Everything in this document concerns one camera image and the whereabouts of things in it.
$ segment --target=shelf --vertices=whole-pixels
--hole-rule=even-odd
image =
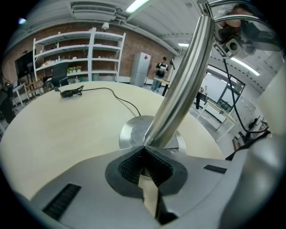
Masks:
[[[88,74],[88,71],[81,71],[81,72],[76,72],[76,73],[69,73],[67,76],[78,76],[78,75],[84,75]]]
[[[109,59],[109,58],[92,58],[94,61],[112,61],[112,62],[119,62],[118,59]]]
[[[118,51],[118,50],[120,50],[120,47],[111,46],[111,45],[94,44],[93,45],[93,49],[106,50],[106,51]]]
[[[49,64],[49,65],[45,65],[45,66],[41,66],[39,68],[36,69],[36,71],[39,71],[39,70],[42,70],[42,69],[45,69],[45,68],[50,68],[50,67],[53,67],[57,64],[60,64],[60,63],[66,63],[66,62],[78,62],[78,61],[88,61],[87,58],[78,58],[78,59],[64,59],[62,60],[61,62],[59,63],[53,63],[53,64]]]
[[[35,42],[35,44],[48,45],[48,44],[57,43],[60,41],[65,41],[65,40],[84,39],[84,38],[89,39],[90,35],[91,35],[91,31],[80,31],[80,32],[57,34],[54,36],[50,36],[50,37],[38,40]]]
[[[112,41],[120,41],[123,38],[123,35],[111,34],[105,32],[95,32],[95,39],[103,39],[103,40],[112,40]]]
[[[92,74],[117,74],[117,71],[114,70],[93,70]]]
[[[40,56],[45,57],[45,56],[54,55],[54,54],[58,54],[58,53],[62,53],[62,52],[82,50],[82,49],[88,49],[88,44],[86,44],[86,45],[70,45],[70,46],[63,46],[60,48],[51,49],[49,51],[45,51],[45,52],[42,52],[42,53],[35,55],[35,58],[40,57]]]

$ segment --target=black monitor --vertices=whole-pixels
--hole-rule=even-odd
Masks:
[[[34,71],[33,67],[33,51],[27,52],[15,61],[18,79],[27,76]]]

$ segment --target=metal disc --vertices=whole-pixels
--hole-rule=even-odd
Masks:
[[[153,116],[143,115],[130,119],[119,135],[120,149],[143,145],[144,135],[153,121]],[[173,152],[186,153],[185,142],[178,131],[164,147]]]

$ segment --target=jeans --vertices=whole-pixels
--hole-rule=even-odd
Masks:
[[[160,83],[161,83],[160,81],[153,80],[153,84],[152,84],[152,87],[151,87],[151,91],[152,91],[152,92],[155,92],[155,91],[158,89]]]

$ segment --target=black shirt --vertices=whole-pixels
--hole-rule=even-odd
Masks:
[[[165,75],[165,71],[164,70],[166,70],[167,72],[169,71],[169,68],[168,68],[167,64],[158,63],[156,68],[160,69],[160,70],[158,70],[156,72],[156,76],[159,76],[159,77],[164,77],[164,75]]]

